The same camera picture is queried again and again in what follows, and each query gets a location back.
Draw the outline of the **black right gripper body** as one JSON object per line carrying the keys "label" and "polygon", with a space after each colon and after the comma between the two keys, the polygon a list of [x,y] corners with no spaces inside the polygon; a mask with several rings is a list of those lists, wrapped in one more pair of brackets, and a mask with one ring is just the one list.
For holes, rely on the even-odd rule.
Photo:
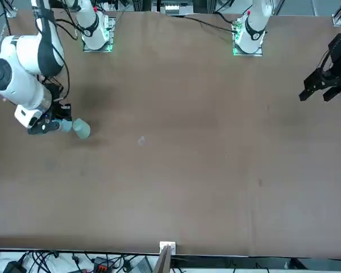
{"label": "black right gripper body", "polygon": [[71,103],[62,104],[60,101],[53,102],[49,109],[51,120],[72,121]]}

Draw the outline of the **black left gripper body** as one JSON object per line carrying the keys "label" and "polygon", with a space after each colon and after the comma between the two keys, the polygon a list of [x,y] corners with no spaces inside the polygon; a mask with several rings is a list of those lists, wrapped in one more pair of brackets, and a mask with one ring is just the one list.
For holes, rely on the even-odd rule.
{"label": "black left gripper body", "polygon": [[327,60],[331,59],[329,68],[323,72],[324,85],[341,85],[341,54],[329,52]]}

